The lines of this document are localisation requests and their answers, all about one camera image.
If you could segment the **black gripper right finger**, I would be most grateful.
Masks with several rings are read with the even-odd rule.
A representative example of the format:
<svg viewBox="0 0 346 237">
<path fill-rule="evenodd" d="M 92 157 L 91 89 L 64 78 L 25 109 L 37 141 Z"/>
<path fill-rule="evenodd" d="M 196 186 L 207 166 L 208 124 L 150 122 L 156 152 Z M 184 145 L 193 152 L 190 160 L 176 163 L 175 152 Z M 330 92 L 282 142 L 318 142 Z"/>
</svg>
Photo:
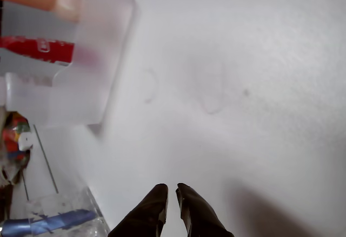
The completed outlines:
<svg viewBox="0 0 346 237">
<path fill-rule="evenodd" d="M 179 183 L 176 195 L 188 236 L 233 236 L 225 229 L 209 203 L 192 187 Z"/>
</svg>

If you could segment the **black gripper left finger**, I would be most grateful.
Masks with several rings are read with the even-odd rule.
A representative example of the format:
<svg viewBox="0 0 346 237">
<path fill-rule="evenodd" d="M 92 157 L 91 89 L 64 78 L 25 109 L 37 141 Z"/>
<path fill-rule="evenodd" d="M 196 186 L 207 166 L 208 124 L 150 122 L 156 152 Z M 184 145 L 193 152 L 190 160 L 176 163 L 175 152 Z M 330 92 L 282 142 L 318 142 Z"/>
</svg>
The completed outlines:
<svg viewBox="0 0 346 237">
<path fill-rule="evenodd" d="M 108 237 L 160 237 L 167 218 L 167 205 L 167 185 L 155 185 Z"/>
</svg>

